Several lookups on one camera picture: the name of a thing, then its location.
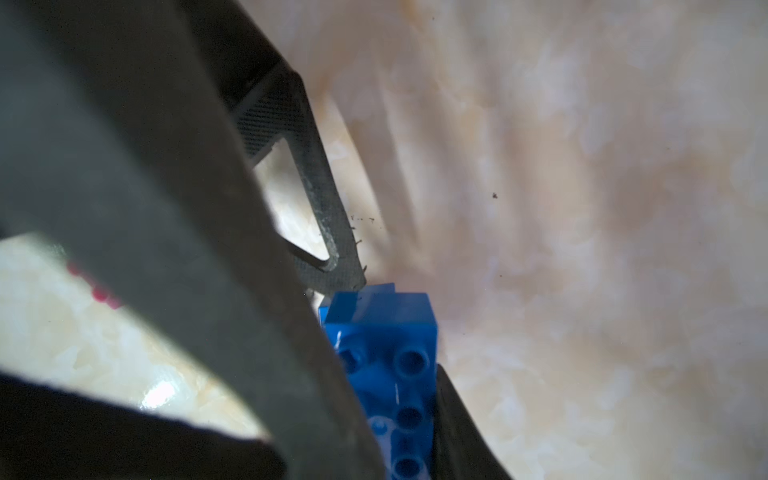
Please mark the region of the blue lego brick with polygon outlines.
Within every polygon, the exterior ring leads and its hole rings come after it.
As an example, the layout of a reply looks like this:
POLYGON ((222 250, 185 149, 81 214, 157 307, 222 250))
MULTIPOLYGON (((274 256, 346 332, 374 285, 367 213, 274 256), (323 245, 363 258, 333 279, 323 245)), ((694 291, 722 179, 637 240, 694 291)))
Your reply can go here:
POLYGON ((388 478, 430 478, 438 326, 428 295, 372 285, 324 298, 318 313, 388 478))

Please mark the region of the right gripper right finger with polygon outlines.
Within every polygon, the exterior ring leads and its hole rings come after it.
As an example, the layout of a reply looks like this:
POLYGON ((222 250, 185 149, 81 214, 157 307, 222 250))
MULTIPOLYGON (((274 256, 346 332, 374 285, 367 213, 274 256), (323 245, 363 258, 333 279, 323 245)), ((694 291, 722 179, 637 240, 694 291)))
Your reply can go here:
POLYGON ((513 479, 492 453, 442 365, 437 366, 434 428, 434 479, 513 479))

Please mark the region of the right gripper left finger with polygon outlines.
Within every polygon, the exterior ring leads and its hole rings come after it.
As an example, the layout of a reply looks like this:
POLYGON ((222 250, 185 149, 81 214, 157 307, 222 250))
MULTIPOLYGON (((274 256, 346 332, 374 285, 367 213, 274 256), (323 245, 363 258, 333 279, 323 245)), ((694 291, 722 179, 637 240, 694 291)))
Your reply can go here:
POLYGON ((1 224, 78 267, 219 375, 245 440, 1 377, 5 479, 380 479, 362 408, 304 296, 233 121, 267 122, 322 178, 300 77, 236 1, 5 1, 1 224))

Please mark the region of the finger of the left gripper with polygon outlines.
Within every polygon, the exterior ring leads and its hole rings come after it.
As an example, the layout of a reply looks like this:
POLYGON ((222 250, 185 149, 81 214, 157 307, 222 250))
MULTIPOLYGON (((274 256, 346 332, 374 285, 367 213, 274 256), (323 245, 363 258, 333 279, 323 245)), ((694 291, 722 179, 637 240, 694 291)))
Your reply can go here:
POLYGON ((181 10, 207 72, 229 110, 250 167, 279 142, 292 156, 328 256, 292 242, 301 282, 320 294, 365 284, 357 243, 322 144, 304 82, 237 1, 183 1, 181 10))

